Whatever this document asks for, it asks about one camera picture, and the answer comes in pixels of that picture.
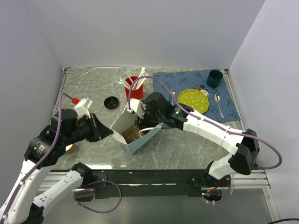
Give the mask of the light blue paper bag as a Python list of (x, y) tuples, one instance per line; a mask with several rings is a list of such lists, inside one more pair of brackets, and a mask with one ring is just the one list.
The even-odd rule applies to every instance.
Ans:
[(133, 154), (161, 129), (160, 123), (150, 128), (139, 128), (135, 125), (138, 116), (127, 112), (125, 108), (117, 117), (110, 129), (113, 131), (113, 138), (129, 153)]

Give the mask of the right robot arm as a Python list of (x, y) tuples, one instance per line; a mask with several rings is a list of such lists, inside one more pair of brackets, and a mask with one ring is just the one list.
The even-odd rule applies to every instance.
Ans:
[(131, 99), (128, 112), (137, 114), (135, 124), (141, 129), (164, 123), (202, 136), (224, 148), (228, 154), (206, 168), (204, 180), (209, 186), (215, 186), (232, 173), (250, 175), (255, 166), (260, 149), (257, 134), (251, 129), (234, 129), (207, 118), (185, 104), (172, 105), (159, 92), (150, 94), (145, 100)]

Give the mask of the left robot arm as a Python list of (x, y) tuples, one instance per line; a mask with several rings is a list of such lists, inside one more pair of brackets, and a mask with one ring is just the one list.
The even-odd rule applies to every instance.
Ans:
[(66, 147), (82, 140), (97, 142), (113, 134), (94, 113), (77, 117), (73, 109), (59, 110), (39, 136), (33, 138), (24, 155), (21, 172), (0, 209), (2, 224), (39, 224), (50, 209), (71, 190), (92, 184), (92, 170), (78, 163), (46, 192), (37, 192)]

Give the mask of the black cup lid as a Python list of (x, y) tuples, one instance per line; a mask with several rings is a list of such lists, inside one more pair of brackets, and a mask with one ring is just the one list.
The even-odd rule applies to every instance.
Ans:
[(113, 110), (117, 108), (118, 105), (119, 105), (119, 100), (115, 96), (109, 96), (104, 100), (104, 106), (109, 110)]

